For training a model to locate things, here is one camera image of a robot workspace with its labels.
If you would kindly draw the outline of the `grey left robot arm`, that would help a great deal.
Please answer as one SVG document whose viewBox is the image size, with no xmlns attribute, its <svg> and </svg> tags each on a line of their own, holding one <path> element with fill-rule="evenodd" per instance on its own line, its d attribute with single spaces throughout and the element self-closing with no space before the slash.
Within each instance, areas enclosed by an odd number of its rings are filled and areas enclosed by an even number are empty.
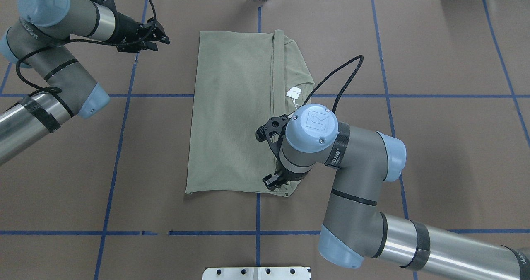
<svg viewBox="0 0 530 280">
<path fill-rule="evenodd" d="M 156 16 L 137 22 L 118 12 L 114 0 L 17 0 L 17 8 L 18 21 L 1 38 L 1 54 L 34 91 L 1 116 L 2 164 L 70 118 L 87 119 L 110 102 L 67 44 L 132 53 L 157 51 L 157 42 L 170 44 Z"/>
</svg>

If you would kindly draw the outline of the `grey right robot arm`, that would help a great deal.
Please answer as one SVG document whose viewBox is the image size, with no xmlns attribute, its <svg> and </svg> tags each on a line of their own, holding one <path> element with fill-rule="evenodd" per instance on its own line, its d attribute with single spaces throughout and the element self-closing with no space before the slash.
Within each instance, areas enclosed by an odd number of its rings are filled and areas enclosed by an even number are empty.
<svg viewBox="0 0 530 280">
<path fill-rule="evenodd" d="M 397 138 L 340 122 L 311 103 L 258 127 L 276 171 L 263 178 L 269 190 L 299 181 L 314 165 L 336 170 L 318 250 L 330 263 L 359 268 L 382 259 L 415 272 L 458 280 L 528 280 L 529 250 L 474 240 L 377 210 L 384 182 L 396 181 L 407 152 Z"/>
</svg>

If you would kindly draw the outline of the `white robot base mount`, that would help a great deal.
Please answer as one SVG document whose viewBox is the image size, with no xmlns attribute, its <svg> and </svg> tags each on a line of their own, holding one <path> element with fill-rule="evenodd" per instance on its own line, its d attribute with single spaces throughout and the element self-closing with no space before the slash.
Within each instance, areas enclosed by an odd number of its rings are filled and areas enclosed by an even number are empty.
<svg viewBox="0 0 530 280">
<path fill-rule="evenodd" d="M 212 267 L 202 275 L 203 280 L 311 280 L 310 267 Z"/>
</svg>

